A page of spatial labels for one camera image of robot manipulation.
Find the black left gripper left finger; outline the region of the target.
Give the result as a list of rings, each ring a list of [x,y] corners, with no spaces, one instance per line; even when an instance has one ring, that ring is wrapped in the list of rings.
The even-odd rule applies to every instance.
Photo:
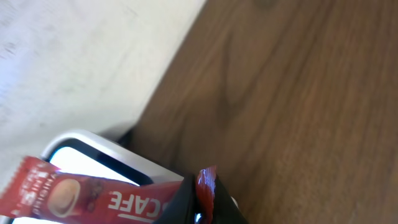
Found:
[[[195,176],[184,177],[179,189],[153,224],[194,224],[196,207]]]

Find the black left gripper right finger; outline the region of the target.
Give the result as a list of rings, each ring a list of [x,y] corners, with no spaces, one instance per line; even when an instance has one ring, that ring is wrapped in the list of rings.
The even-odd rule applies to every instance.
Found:
[[[215,179],[212,224],[248,224],[219,177]]]

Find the red stick sachet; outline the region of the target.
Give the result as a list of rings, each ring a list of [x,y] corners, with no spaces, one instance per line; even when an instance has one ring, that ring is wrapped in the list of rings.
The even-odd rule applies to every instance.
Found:
[[[182,182],[136,186],[120,180],[61,172],[51,163],[25,157],[1,193],[1,215],[59,223],[153,223]],[[215,193],[195,183],[196,215],[212,223]]]

